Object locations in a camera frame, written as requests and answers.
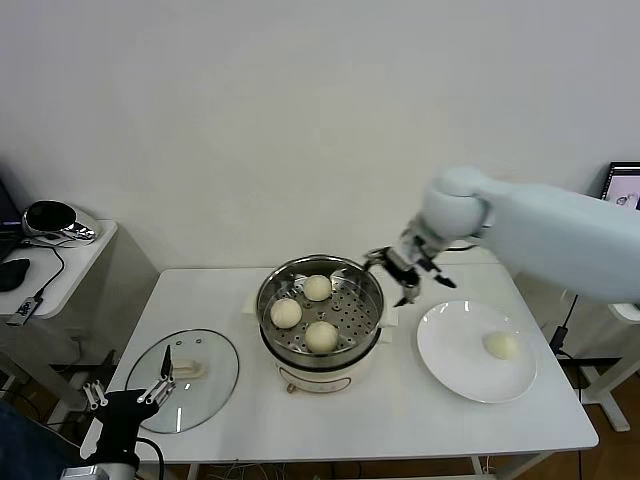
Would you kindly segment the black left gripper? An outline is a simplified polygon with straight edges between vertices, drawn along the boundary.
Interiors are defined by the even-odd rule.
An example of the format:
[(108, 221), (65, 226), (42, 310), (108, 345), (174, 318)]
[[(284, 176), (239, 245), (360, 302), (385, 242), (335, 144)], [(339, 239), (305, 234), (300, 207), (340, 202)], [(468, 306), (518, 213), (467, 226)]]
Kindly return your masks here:
[(102, 424), (94, 463), (139, 463), (135, 453), (143, 421), (154, 416), (175, 389), (171, 346), (167, 345), (159, 377), (147, 388), (105, 394), (99, 380), (82, 387), (91, 411)]

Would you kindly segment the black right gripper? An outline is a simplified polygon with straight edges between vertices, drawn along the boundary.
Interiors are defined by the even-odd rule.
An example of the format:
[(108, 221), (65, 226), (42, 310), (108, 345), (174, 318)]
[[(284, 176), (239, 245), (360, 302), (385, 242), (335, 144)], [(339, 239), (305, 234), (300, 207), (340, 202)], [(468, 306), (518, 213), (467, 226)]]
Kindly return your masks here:
[(364, 255), (363, 269), (380, 266), (400, 286), (402, 297), (395, 307), (413, 304), (419, 297), (419, 267), (438, 284), (455, 289), (456, 283), (436, 265), (436, 257), (446, 249), (446, 242), (423, 224), (408, 224), (392, 247), (370, 250)]

